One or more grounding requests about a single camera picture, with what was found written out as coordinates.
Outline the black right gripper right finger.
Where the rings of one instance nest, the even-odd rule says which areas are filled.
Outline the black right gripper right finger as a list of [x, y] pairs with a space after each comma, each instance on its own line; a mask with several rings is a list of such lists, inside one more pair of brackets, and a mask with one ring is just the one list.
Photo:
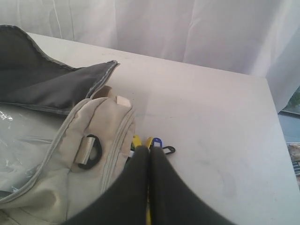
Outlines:
[[153, 225], [232, 225], [184, 183], [159, 147], [150, 149], [150, 215]]

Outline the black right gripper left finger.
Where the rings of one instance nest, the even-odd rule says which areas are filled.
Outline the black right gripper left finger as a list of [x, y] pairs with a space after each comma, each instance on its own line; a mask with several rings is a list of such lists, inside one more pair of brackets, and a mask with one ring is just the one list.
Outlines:
[[136, 148], [114, 183], [90, 206], [65, 225], [145, 225], [149, 149]]

